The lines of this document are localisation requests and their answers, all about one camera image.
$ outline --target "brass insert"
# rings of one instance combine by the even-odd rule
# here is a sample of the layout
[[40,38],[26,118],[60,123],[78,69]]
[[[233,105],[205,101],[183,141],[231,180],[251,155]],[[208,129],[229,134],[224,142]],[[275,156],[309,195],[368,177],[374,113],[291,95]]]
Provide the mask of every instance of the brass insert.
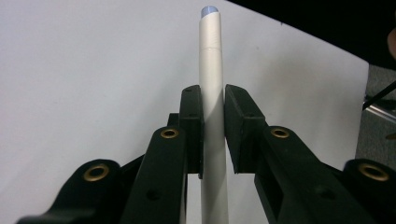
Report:
[[178,136],[178,131],[176,129],[165,129],[161,132],[163,138],[174,138]]
[[105,178],[108,175],[109,169],[108,166],[106,166],[103,163],[91,166],[90,169],[88,169],[84,173],[84,179],[89,182],[94,182],[101,180]]
[[273,130],[271,130],[271,134],[278,138],[287,138],[290,136],[290,134],[286,130],[281,128],[274,128]]
[[374,166],[372,164],[368,164],[368,163],[362,163],[359,165],[359,171],[369,177],[372,178],[374,180],[377,181],[387,181],[389,180],[389,175],[383,171],[381,168]]

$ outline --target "blue cap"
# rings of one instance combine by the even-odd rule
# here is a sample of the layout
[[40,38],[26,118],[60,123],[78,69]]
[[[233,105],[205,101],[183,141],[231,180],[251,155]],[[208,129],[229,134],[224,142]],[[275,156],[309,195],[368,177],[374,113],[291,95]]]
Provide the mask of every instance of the blue cap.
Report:
[[201,18],[203,18],[204,16],[206,16],[212,12],[219,12],[219,11],[216,7],[212,7],[212,6],[204,7],[201,11]]

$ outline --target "black mechanical part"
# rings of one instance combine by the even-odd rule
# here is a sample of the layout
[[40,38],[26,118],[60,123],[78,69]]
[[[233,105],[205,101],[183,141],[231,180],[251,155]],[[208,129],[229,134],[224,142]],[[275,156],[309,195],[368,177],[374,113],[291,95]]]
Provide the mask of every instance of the black mechanical part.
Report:
[[185,223],[186,134],[177,126],[151,138],[120,223]]
[[348,161],[343,184],[378,223],[396,223],[396,172],[379,162]]
[[227,85],[225,91],[225,133],[234,171],[256,174],[271,224],[376,223],[344,187],[341,172],[320,162],[293,131],[268,126],[262,113],[254,112],[260,119],[247,126],[244,114],[258,107],[242,88]]
[[96,160],[80,166],[66,181],[48,212],[24,217],[19,224],[114,223],[120,217],[120,167]]
[[205,122],[199,85],[190,86],[181,92],[179,113],[171,113],[167,125],[179,126],[186,132],[188,173],[198,174],[202,179]]
[[85,163],[47,213],[18,223],[184,223],[187,173],[202,177],[203,170],[199,86],[183,90],[179,114],[170,114],[168,124],[154,133],[147,155],[121,168],[114,161]]
[[255,173],[260,151],[254,141],[267,127],[265,116],[248,92],[233,85],[225,88],[224,132],[235,173]]

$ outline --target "white backdrop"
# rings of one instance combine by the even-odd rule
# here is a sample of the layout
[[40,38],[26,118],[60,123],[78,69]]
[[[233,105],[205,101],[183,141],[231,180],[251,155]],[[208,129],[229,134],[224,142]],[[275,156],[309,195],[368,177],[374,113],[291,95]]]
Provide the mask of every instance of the white backdrop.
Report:
[[[0,1],[0,220],[41,214],[86,161],[120,165],[198,84],[204,6],[222,17],[224,83],[341,169],[354,157],[368,63],[224,1]],[[266,223],[253,175],[234,175],[230,223]],[[200,223],[189,177],[188,223]]]

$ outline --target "white cylindrical rod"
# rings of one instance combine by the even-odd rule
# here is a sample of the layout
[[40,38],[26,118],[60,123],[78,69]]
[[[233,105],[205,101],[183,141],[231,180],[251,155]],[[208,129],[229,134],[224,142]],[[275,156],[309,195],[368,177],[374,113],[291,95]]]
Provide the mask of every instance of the white cylindrical rod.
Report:
[[219,11],[204,7],[199,27],[199,84],[205,117],[202,223],[228,224]]

